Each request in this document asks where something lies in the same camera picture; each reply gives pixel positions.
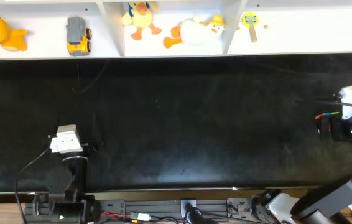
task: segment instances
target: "white duck plush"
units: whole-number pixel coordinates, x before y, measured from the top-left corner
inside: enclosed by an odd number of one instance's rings
[[[210,44],[216,41],[225,29],[223,17],[213,16],[209,22],[199,22],[197,17],[183,21],[180,26],[171,30],[172,38],[164,39],[164,46],[168,49],[175,44],[191,45]]]

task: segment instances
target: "white shelf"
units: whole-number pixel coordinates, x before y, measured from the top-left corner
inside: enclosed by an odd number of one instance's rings
[[[27,29],[28,49],[8,52],[0,46],[0,60],[53,58],[200,57],[257,54],[310,54],[352,52],[351,0],[159,0],[154,24],[162,29],[152,35],[144,29],[142,40],[124,26],[125,0],[0,0],[0,16],[15,29]],[[251,43],[240,20],[245,12],[259,16],[258,42]],[[165,37],[185,19],[210,19],[221,14],[226,27],[210,45],[177,44],[166,49]],[[85,18],[92,30],[92,52],[71,57],[67,51],[67,18]]]
[[[331,1],[306,3],[309,5],[278,6],[269,2],[266,7],[264,1],[251,1],[245,12],[259,18],[257,42],[250,41],[248,28],[240,22],[241,30],[235,32],[228,54],[352,52],[352,6],[346,1],[339,1],[337,6]]]

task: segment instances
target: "wooden floor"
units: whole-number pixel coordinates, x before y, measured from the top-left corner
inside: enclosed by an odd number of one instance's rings
[[[177,200],[180,198],[196,198],[198,200],[206,199],[227,199],[230,197],[250,197],[254,194],[262,192],[261,190],[186,190],[186,191],[162,191],[162,192],[127,192],[127,193],[99,193],[95,194],[98,200],[116,200],[124,199],[127,201],[133,200]],[[286,190],[287,194],[293,197],[301,197],[306,194],[306,190]],[[350,209],[342,210],[352,223]],[[19,209],[15,203],[0,204],[0,224],[21,224]]]

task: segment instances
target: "toy truck wheel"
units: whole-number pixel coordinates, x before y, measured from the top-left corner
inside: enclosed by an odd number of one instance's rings
[[[88,41],[88,52],[91,52],[91,43]]]
[[[90,30],[89,28],[86,28],[86,38],[87,38],[88,40],[91,39],[91,30]]]

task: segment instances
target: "yellow and gray toy truck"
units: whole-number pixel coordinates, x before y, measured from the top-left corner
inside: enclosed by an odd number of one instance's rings
[[[67,20],[67,47],[71,56],[85,56],[91,52],[91,30],[86,28],[84,19],[78,16]]]

